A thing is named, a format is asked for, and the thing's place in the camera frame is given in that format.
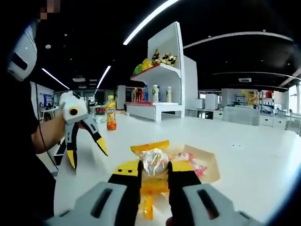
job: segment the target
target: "ceiling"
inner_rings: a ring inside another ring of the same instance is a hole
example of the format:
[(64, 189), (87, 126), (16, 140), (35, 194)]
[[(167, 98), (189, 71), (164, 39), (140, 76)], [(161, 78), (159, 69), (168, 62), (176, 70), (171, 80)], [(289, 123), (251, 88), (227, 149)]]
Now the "ceiling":
[[(119, 84), (142, 85), (129, 78), (135, 66), (147, 56), (148, 39), (178, 21), (184, 55), (197, 62), (198, 89), (286, 91), (298, 81), (284, 82), (288, 79), (285, 75), (293, 75), (301, 67), (301, 31), (296, 24), (297, 7), (293, 2), (179, 0), (124, 46), (122, 43), (131, 31), (164, 1), (145, 0), (143, 4), (136, 0), (118, 4), (115, 1), (61, 1), (61, 12), (48, 13), (47, 20), (41, 20), (38, 25), (35, 38), (38, 61), (30, 79), (56, 91), (64, 90), (41, 70), (45, 68), (70, 89), (79, 88), (79, 83), (72, 80), (77, 76), (86, 80), (80, 85), (95, 89), (111, 65), (100, 89), (113, 89)], [(238, 32), (258, 34), (219, 38)], [(266, 35), (269, 33), (282, 36)], [(200, 40), (202, 43), (188, 47)], [(238, 78), (252, 81), (241, 83)]]

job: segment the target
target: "white box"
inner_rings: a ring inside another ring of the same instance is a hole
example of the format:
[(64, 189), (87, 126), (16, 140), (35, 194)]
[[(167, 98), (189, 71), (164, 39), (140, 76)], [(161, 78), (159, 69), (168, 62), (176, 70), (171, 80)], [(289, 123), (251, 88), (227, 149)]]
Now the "white box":
[(216, 110), (218, 108), (217, 100), (218, 96), (216, 94), (206, 94), (205, 109)]

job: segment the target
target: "chair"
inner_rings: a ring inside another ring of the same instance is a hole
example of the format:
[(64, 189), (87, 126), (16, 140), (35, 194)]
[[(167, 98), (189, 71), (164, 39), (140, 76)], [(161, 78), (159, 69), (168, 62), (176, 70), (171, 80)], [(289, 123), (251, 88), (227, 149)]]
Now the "chair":
[(287, 123), (286, 130), (293, 131), (301, 136), (301, 114), (290, 114), (290, 120)]
[(223, 121), (244, 125), (259, 125), (260, 111), (248, 107), (224, 107)]

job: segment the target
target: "yellow packaging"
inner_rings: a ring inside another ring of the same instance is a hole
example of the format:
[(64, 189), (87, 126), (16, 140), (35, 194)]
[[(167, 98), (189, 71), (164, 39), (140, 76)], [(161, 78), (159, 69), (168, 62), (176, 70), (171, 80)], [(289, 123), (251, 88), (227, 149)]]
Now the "yellow packaging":
[(109, 95), (108, 102), (106, 103), (107, 112), (107, 129), (115, 130), (116, 125), (116, 102), (114, 101), (114, 96)]
[(147, 220), (153, 220), (152, 206), (154, 196), (169, 192), (167, 181), (167, 164), (169, 159), (165, 153), (168, 147), (168, 140), (131, 147), (132, 152), (138, 155), (143, 162), (140, 189), (142, 196), (141, 209), (143, 210), (143, 217)]

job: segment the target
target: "plastic bottle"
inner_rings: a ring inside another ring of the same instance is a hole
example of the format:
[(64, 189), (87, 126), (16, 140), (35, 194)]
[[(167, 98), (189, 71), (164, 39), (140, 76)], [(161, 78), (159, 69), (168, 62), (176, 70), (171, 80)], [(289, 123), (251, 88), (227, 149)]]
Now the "plastic bottle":
[(158, 85), (154, 85), (152, 88), (152, 101), (154, 103), (159, 101), (159, 89), (158, 89)]
[(171, 103), (171, 87), (167, 87), (167, 91), (166, 91), (166, 101), (168, 103)]
[(158, 100), (161, 101), (160, 86), (158, 86)]
[(106, 103), (106, 112), (107, 112), (107, 129), (115, 130), (116, 125), (116, 102), (113, 95), (109, 95), (108, 101)]
[(149, 89), (147, 88), (147, 85), (143, 88), (143, 101), (149, 101)]

